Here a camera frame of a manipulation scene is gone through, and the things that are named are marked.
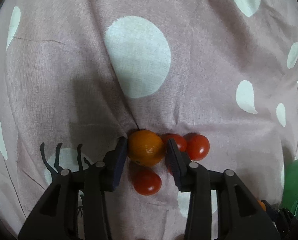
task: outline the orange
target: orange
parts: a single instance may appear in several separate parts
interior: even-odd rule
[[[258,200],[258,203],[260,204],[260,206],[262,207],[262,209],[263,209],[264,211],[266,211],[266,206],[265,206],[265,204],[264,204],[261,200]]]
[[[136,131],[128,137],[128,157],[139,165],[152,167],[164,154],[162,139],[149,130]]]

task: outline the polka dot fabric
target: polka dot fabric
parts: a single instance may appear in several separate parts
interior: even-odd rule
[[[80,143],[94,163],[138,128],[207,136],[202,165],[279,204],[298,158],[296,0],[5,1],[0,216],[16,233],[51,183],[41,143],[53,165],[62,142],[60,165],[76,171]],[[113,239],[181,238],[189,194],[158,163],[161,190],[141,196],[129,167],[106,196]]]

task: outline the green object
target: green object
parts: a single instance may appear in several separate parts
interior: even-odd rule
[[[298,159],[285,169],[282,207],[288,208],[298,219]]]

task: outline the cherry tomato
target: cherry tomato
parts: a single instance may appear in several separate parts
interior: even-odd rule
[[[196,134],[189,141],[187,153],[192,161],[200,161],[209,153],[210,142],[207,137]]]
[[[162,181],[158,174],[150,169],[141,169],[132,178],[136,192],[143,196],[156,194],[161,188]]]
[[[168,135],[163,135],[161,137],[164,145],[167,145],[167,141],[171,138],[173,138],[175,140],[175,143],[177,144],[177,146],[181,152],[184,152],[187,149],[187,141],[181,135],[172,133],[172,134],[168,134]]]

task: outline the black tree print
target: black tree print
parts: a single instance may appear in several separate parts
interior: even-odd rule
[[[51,180],[54,181],[55,178],[57,177],[57,175],[63,170],[63,168],[59,165],[59,156],[60,156],[60,148],[62,146],[62,143],[58,143],[56,146],[56,155],[55,155],[55,163],[54,163],[54,167],[56,169],[56,171],[49,165],[49,163],[46,160],[46,156],[45,156],[45,143],[42,143],[40,145],[40,153],[41,153],[41,158],[43,159],[43,163],[46,166],[47,170],[49,170],[50,174],[51,174]],[[79,144],[77,147],[77,162],[78,162],[78,166],[79,166],[79,171],[83,171],[83,167],[82,167],[82,160],[81,160],[81,147],[82,144]],[[84,157],[83,158],[84,162],[90,167],[91,164],[90,162]],[[80,194],[81,197],[81,201],[82,201],[82,206],[78,207],[78,215],[81,214],[80,217],[83,216],[83,194]]]

